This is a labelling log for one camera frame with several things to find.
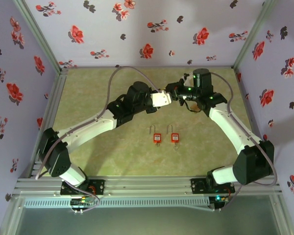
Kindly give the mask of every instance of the floral wallpaper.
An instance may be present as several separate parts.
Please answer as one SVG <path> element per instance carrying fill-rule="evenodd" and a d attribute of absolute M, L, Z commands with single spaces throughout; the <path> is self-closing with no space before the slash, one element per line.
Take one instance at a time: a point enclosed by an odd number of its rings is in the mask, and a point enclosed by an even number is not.
<path fill-rule="evenodd" d="M 25 2 L 63 68 L 232 66 L 264 0 Z"/>
<path fill-rule="evenodd" d="M 236 72 L 252 126 L 274 144 L 274 165 L 294 223 L 294 0 L 276 4 Z"/>
<path fill-rule="evenodd" d="M 55 71 L 13 1 L 0 1 L 0 225 L 30 162 L 54 79 Z"/>

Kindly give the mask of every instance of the vent grille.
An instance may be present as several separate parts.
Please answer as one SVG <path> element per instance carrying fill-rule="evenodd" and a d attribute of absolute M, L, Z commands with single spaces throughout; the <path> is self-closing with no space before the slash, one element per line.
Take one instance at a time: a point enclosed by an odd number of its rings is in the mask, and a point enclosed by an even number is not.
<path fill-rule="evenodd" d="M 209 197 L 102 198 L 99 208 L 208 206 Z M 27 208 L 67 208 L 70 198 L 27 199 Z"/>

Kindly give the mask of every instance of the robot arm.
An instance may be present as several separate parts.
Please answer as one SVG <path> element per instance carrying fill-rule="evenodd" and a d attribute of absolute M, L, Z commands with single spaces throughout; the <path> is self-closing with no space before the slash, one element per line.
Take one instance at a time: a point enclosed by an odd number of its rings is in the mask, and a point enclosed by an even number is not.
<path fill-rule="evenodd" d="M 189 74 L 179 82 L 170 83 L 160 93 L 152 91 L 147 84 L 135 82 L 129 87 L 127 94 L 119 96 L 107 106 L 104 115 L 96 122 L 84 126 L 66 136 L 52 151 L 46 163 L 46 168 L 52 177 L 60 176 L 70 184 L 81 189 L 87 186 L 87 177 L 84 172 L 70 162 L 69 154 L 77 147 L 93 137 L 115 129 L 133 119 L 133 116 L 142 111 L 154 113 L 161 106 L 170 104 L 173 100 L 183 106 L 186 101 L 195 101 L 198 107 L 213 120 L 226 134 L 234 145 L 238 158 L 231 166 L 223 166 L 207 173 L 207 185 L 213 187 L 229 182 L 239 182 L 246 185 L 250 182 L 268 176 L 272 173 L 271 167 L 255 146 L 248 139 L 244 131 L 229 116 L 227 100 L 220 94 L 213 92 L 211 74 L 207 69 L 198 69 L 193 72 L 194 86 L 190 85 Z M 239 124 L 250 134 L 273 161 L 274 148 L 270 141 L 261 141 L 231 112 Z M 95 115 L 81 124 L 96 119 Z M 59 138 L 76 126 L 61 130 L 58 133 L 47 129 L 39 145 L 39 157 L 44 159 L 50 146 Z"/>

